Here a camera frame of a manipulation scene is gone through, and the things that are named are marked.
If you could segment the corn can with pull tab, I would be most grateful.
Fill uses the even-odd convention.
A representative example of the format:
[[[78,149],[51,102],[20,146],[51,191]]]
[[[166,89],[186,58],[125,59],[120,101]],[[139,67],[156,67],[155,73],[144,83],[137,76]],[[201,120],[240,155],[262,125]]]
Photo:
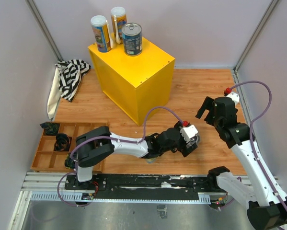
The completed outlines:
[[[196,144],[196,145],[198,146],[199,142],[200,142],[200,135],[199,135],[199,133],[197,133],[196,135],[194,135],[194,136],[190,139],[190,142],[189,142],[189,143],[190,143],[191,145]]]

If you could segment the blue short can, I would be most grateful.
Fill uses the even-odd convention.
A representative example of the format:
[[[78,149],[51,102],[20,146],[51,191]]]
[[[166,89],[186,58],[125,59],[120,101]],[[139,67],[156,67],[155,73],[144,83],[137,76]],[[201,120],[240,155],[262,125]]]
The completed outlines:
[[[137,56],[142,52],[142,28],[139,24],[125,24],[122,27],[122,39],[127,55]]]

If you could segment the tall can mixed beans label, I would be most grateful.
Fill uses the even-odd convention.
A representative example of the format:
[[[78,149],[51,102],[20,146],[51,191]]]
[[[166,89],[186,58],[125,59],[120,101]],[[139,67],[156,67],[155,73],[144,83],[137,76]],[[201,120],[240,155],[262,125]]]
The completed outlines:
[[[126,10],[117,6],[111,9],[111,20],[115,41],[117,44],[122,43],[122,27],[127,23]]]

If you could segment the tall can orange label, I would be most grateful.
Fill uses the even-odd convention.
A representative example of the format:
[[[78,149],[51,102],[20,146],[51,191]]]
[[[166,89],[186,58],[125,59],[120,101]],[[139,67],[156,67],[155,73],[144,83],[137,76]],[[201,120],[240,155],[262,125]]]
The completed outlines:
[[[103,53],[109,52],[114,47],[114,44],[106,18],[102,15],[93,16],[91,18],[91,26],[98,50]]]

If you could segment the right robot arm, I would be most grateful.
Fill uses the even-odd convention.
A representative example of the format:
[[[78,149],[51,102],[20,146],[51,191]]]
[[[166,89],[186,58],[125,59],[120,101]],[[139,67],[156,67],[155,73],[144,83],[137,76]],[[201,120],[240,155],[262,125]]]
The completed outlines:
[[[205,111],[207,124],[213,126],[229,149],[238,157],[245,169],[252,189],[240,182],[224,166],[209,170],[208,188],[228,192],[247,213],[256,230],[269,230],[287,224],[287,194],[276,182],[263,160],[254,135],[245,123],[237,120],[236,104],[228,96],[212,99],[206,97],[196,117]]]

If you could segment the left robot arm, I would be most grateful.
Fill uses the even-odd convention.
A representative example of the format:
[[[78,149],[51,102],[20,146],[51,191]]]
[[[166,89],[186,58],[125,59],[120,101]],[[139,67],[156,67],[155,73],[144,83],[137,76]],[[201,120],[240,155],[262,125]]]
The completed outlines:
[[[198,147],[199,132],[194,125],[177,122],[160,134],[144,138],[127,138],[110,132],[108,126],[98,127],[76,138],[70,157],[75,161],[76,184],[86,190],[92,185],[92,169],[110,155],[129,155],[153,160],[164,153],[180,152],[187,157]]]

